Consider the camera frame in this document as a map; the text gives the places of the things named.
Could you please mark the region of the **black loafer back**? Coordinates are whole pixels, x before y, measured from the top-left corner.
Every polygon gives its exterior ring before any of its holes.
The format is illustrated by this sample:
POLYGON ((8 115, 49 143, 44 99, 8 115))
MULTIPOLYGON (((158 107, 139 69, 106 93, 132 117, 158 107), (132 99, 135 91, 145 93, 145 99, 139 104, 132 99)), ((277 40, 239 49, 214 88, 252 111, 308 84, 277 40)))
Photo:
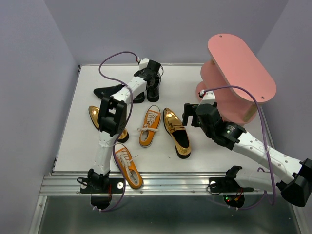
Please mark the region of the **black loafer back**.
POLYGON ((157 102, 160 97, 159 86, 161 83, 161 75, 159 73, 160 66, 147 67, 149 74, 147 75, 147 99, 149 102, 157 102))

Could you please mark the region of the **black loafer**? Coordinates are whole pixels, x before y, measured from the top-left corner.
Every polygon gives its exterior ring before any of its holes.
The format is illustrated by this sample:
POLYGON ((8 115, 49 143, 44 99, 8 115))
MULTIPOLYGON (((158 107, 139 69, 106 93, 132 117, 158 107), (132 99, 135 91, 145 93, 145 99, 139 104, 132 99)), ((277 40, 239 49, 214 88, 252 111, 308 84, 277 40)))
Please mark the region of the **black loafer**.
POLYGON ((149 74, 147 75, 147 99, 149 102, 157 102, 160 97, 159 86, 161 83, 161 75, 159 73, 160 66, 147 67, 149 74))
MULTIPOLYGON (((93 93, 98 98, 102 99, 103 97, 110 97, 111 95, 120 91, 123 87, 124 87, 123 84, 119 84, 115 86, 96 88, 93 90, 93 93)), ((134 98, 134 103, 139 104, 139 103, 142 103, 144 100, 145 100, 145 94, 144 92, 142 92, 134 98)))

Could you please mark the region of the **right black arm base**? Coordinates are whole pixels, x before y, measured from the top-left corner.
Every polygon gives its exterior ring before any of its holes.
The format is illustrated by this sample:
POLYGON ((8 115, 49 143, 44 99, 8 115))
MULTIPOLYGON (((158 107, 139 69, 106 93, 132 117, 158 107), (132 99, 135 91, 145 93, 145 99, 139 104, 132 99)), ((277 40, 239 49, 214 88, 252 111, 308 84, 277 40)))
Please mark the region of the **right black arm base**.
POLYGON ((206 189, 213 194, 253 192, 253 188, 241 187, 235 180, 238 172, 241 172, 242 169, 241 166, 233 166, 226 172, 224 177, 209 178, 206 189))

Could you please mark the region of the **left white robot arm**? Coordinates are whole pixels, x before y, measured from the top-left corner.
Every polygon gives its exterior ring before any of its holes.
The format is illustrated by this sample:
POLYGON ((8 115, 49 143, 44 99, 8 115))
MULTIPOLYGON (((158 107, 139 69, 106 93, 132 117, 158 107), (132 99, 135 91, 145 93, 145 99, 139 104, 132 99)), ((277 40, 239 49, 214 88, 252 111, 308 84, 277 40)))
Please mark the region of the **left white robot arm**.
POLYGON ((158 84, 160 63, 142 59, 139 67, 120 91, 101 100, 97 118, 99 144, 94 164, 88 172, 88 177, 93 179, 91 185, 97 192, 104 192, 108 188, 106 177, 109 176, 114 144, 127 125, 127 107, 140 93, 158 84))

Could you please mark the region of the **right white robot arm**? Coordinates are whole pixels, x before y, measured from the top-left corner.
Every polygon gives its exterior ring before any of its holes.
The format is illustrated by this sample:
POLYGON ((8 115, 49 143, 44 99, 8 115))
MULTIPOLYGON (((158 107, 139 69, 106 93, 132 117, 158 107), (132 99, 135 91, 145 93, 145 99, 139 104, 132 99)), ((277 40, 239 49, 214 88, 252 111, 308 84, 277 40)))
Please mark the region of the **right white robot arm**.
POLYGON ((287 156, 265 146, 246 129, 233 122, 224 121, 217 104, 184 105, 182 124, 199 127, 214 143, 242 154, 267 168, 266 172, 249 171, 242 166, 233 166, 224 177, 212 177, 208 188, 213 194, 251 192, 261 189, 267 192, 280 191, 290 204, 304 207, 312 193, 312 161, 287 156))

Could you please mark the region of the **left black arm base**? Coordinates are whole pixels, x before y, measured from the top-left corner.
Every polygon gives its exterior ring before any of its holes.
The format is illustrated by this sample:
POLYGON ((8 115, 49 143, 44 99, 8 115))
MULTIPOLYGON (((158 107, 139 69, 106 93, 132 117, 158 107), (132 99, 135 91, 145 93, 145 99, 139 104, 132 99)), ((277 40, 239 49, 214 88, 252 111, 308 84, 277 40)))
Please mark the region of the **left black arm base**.
POLYGON ((87 177, 78 177, 76 181, 82 194, 121 194, 125 186, 123 178, 111 177, 110 171, 97 173, 94 169, 88 171, 87 177))

